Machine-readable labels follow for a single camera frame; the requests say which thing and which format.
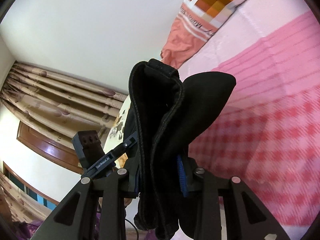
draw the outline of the black garment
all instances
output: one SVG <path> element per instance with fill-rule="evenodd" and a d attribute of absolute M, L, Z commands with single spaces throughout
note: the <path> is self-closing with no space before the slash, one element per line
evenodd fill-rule
<path fill-rule="evenodd" d="M 183 83 L 178 71 L 155 59 L 140 62 L 129 79 L 131 108 L 124 139 L 138 131 L 138 144 L 128 158 L 140 154 L 140 200 L 134 222 L 156 229 L 158 239 L 171 239 L 179 229 L 193 237 L 197 201 L 180 191 L 177 155 L 218 117 L 236 85 L 221 72 L 199 73 Z"/>

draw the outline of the pillowcase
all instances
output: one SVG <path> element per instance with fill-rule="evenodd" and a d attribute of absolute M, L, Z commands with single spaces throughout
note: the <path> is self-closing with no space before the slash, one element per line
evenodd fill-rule
<path fill-rule="evenodd" d="M 175 18 L 162 62 L 178 69 L 216 33 L 245 0 L 184 0 Z"/>

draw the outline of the black cable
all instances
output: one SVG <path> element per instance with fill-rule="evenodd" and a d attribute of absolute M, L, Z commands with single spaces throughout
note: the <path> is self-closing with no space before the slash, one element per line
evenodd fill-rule
<path fill-rule="evenodd" d="M 139 240 L 139 231 L 138 231 L 138 229 L 136 228 L 136 226 L 131 222 L 131 221 L 129 221 L 129 220 L 127 220 L 127 219 L 125 219 L 127 222 L 129 222 L 130 223 L 130 225 L 132 225 L 133 226 L 133 228 L 136 230 L 136 232 L 137 232 L 137 240 Z"/>

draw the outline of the pink checkered fabric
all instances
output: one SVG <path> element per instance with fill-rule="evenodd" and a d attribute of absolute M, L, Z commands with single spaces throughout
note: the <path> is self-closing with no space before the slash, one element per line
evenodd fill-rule
<path fill-rule="evenodd" d="M 199 166 L 240 176 L 282 225 L 320 210 L 320 26 L 312 12 L 213 71 L 237 85 L 214 124 L 189 147 Z"/>

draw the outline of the floral curtain print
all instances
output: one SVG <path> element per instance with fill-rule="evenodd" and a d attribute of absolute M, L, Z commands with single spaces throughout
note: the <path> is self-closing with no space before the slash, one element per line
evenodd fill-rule
<path fill-rule="evenodd" d="M 1 102 L 23 123 L 73 149 L 78 131 L 96 130 L 104 145 L 126 95 L 41 68 L 15 63 Z"/>

